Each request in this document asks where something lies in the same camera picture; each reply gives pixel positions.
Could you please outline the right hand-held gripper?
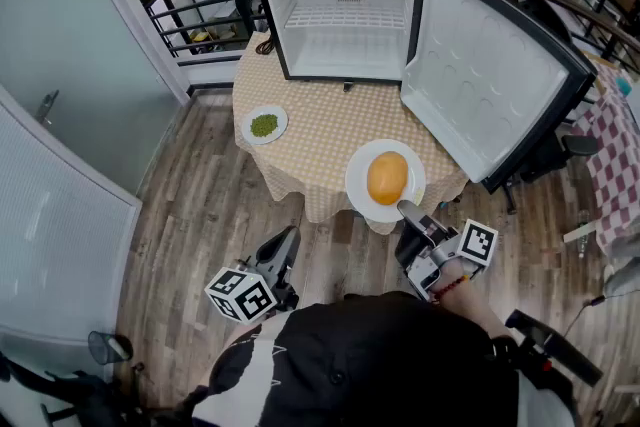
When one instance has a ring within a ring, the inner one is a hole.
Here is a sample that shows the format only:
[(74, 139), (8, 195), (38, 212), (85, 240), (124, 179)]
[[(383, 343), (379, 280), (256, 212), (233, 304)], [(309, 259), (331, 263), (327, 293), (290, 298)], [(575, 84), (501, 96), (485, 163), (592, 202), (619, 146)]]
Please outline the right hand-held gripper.
[(498, 231), (467, 219), (462, 231), (445, 227), (426, 215), (410, 200), (400, 200), (397, 209), (404, 220), (395, 257), (414, 291), (433, 301), (433, 286), (442, 277), (442, 267), (460, 259), (473, 280), (489, 267), (498, 243)]

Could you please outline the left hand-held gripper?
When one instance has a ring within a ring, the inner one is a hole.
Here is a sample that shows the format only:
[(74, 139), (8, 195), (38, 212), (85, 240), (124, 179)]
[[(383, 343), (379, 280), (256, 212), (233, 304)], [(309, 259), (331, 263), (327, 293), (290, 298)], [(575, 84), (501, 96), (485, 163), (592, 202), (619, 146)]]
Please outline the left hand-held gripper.
[(223, 317), (240, 324), (295, 310), (299, 296), (290, 274), (300, 242), (294, 225), (271, 234), (256, 250), (257, 260), (235, 260), (231, 267), (222, 267), (204, 288), (206, 296)]

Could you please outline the person's right hand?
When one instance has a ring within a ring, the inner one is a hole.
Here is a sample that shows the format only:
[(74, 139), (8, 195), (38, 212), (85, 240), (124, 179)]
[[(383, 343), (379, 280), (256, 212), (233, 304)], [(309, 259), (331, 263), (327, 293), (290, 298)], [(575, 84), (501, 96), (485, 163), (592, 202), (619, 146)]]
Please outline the person's right hand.
[(434, 292), (440, 292), (465, 276), (465, 269), (460, 258), (454, 258), (440, 267), (440, 278), (433, 285)]

